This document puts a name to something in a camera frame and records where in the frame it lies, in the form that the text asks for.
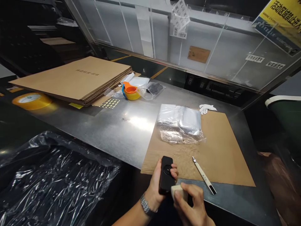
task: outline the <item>metal frame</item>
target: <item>metal frame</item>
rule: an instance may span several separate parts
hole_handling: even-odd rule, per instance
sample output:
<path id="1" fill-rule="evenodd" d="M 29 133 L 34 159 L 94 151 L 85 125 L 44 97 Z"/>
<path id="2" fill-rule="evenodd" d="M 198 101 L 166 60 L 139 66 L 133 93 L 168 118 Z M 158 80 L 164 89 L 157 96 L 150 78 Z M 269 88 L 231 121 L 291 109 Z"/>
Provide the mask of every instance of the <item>metal frame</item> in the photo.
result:
<path id="1" fill-rule="evenodd" d="M 248 91 L 256 93 L 257 95 L 254 98 L 250 99 L 248 102 L 246 102 L 241 107 L 241 110 L 245 110 L 245 109 L 249 108 L 254 103 L 256 103 L 260 98 L 263 98 L 265 94 L 270 93 L 270 91 L 272 91 L 273 89 L 275 89 L 276 87 L 281 85 L 283 82 L 285 82 L 287 77 L 292 77 L 294 75 L 294 72 L 296 72 L 298 70 L 301 70 L 301 59 L 299 59 L 291 67 L 289 67 L 285 71 L 283 71 L 278 77 L 276 77 L 274 80 L 272 80 L 269 84 L 267 84 L 261 90 L 259 90 L 257 88 L 254 88 L 254 87 L 244 86 L 242 84 L 239 84 L 239 83 L 236 83 L 236 82 L 233 82 L 233 81 L 229 81 L 229 80 L 226 80 L 226 79 L 223 79 L 223 78 L 211 75 L 211 74 L 202 73 L 202 72 L 199 72 L 199 71 L 187 68 L 187 67 L 183 67 L 183 66 L 180 66 L 180 65 L 177 65 L 177 64 L 173 64 L 173 63 L 166 62 L 166 61 L 163 61 L 163 60 L 151 58 L 151 57 L 139 54 L 139 53 L 135 53 L 135 52 L 132 52 L 132 51 L 129 51 L 129 50 L 125 50 L 125 49 L 122 49 L 122 48 L 117 48 L 117 47 L 108 45 L 106 43 L 95 41 L 93 39 L 93 37 L 91 36 L 91 34 L 90 34 L 86 24 L 84 23 L 81 15 L 79 14 L 78 10 L 76 9 L 75 5 L 73 4 L 72 0 L 64 0 L 64 1 L 67 5 L 68 10 L 70 11 L 71 15 L 73 16 L 73 18 L 75 19 L 75 21 L 79 25 L 81 31 L 83 32 L 84 36 L 88 40 L 92 50 L 95 52 L 96 55 L 97 55 L 97 53 L 95 51 L 95 48 L 93 47 L 94 45 L 96 45 L 96 46 L 106 46 L 106 47 L 110 47 L 110 48 L 112 48 L 112 49 L 114 49 L 118 52 L 121 52 L 121 53 L 129 54 L 129 55 L 132 55 L 134 57 L 138 57 L 138 58 L 141 58 L 141 59 L 144 59 L 144 60 L 148 60 L 148 61 L 151 61 L 151 62 L 154 62 L 154 63 L 158 63 L 158 64 L 161 64 L 161 65 L 164 65 L 164 66 L 168 66 L 168 67 L 180 70 L 180 71 L 184 71 L 184 72 L 194 74 L 194 75 L 197 75 L 197 76 L 200 76 L 200 77 L 203 77 L 203 78 L 207 78 L 207 79 L 210 79 L 210 80 L 213 80 L 213 81 L 217 81 L 217 82 L 220 82 L 220 83 L 223 83 L 223 84 L 235 86 L 235 87 L 242 88 L 244 90 L 248 90 Z"/>

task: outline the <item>metal counter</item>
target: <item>metal counter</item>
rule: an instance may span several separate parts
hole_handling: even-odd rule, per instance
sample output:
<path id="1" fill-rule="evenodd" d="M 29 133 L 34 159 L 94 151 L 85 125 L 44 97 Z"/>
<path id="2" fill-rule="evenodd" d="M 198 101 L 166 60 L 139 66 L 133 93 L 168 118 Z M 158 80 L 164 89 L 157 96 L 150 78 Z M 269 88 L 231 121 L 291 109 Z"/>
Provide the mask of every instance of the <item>metal counter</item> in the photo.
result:
<path id="1" fill-rule="evenodd" d="M 166 89 L 152 101 L 121 98 L 114 109 L 90 106 L 80 110 L 57 101 L 55 111 L 34 116 L 141 169 L 161 104 L 191 108 L 198 108 L 200 104 L 214 105 L 218 112 L 227 115 L 256 187 L 213 183 L 218 191 L 213 196 L 203 181 L 179 180 L 178 183 L 184 181 L 202 187 L 206 201 L 255 225 L 281 225 L 248 124 L 239 107 L 160 83 Z"/>

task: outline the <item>person's hand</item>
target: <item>person's hand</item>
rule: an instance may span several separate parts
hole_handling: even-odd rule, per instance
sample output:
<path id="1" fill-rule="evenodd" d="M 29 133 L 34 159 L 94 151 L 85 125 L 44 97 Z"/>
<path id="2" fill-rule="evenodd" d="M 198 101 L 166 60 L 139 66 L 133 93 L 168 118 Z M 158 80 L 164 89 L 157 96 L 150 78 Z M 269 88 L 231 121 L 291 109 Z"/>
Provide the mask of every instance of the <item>person's hand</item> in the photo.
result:
<path id="1" fill-rule="evenodd" d="M 157 165 L 155 167 L 155 170 L 153 172 L 153 176 L 151 177 L 150 185 L 148 186 L 144 198 L 148 202 L 148 205 L 150 207 L 150 210 L 153 212 L 156 212 L 161 204 L 161 202 L 164 200 L 165 196 L 159 194 L 159 182 L 160 182 L 160 176 L 161 176 L 161 164 L 162 159 L 159 159 L 157 162 Z M 179 172 L 177 170 L 177 165 L 172 164 L 172 169 L 170 169 L 170 173 L 172 177 L 177 180 Z"/>
<path id="2" fill-rule="evenodd" d="M 187 191 L 192 196 L 193 207 L 183 199 L 179 191 L 175 191 L 175 208 L 184 226 L 213 226 L 215 223 L 208 217 L 205 204 L 203 189 L 196 185 L 188 185 L 181 183 L 183 190 Z"/>

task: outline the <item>metal watch band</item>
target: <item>metal watch band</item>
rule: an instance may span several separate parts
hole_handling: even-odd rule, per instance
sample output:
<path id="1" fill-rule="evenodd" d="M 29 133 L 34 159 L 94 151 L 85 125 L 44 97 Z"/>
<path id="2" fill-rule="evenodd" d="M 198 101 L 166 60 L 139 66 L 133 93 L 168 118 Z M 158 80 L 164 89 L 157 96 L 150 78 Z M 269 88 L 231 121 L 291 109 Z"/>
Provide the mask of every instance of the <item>metal watch band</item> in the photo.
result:
<path id="1" fill-rule="evenodd" d="M 140 201 L 141 201 L 142 208 L 147 216 L 153 217 L 156 214 L 156 212 L 158 212 L 158 210 L 156 212 L 150 210 L 150 207 L 148 206 L 148 202 L 144 198 L 144 194 L 141 196 Z"/>

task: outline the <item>yellow sign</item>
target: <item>yellow sign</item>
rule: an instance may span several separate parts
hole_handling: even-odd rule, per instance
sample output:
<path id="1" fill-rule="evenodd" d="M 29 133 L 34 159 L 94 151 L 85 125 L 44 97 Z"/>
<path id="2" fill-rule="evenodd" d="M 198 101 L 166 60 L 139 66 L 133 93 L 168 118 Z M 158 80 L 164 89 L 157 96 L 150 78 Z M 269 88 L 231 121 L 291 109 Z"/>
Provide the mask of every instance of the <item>yellow sign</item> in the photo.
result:
<path id="1" fill-rule="evenodd" d="M 301 51 L 301 0 L 271 0 L 252 26 L 290 56 Z"/>

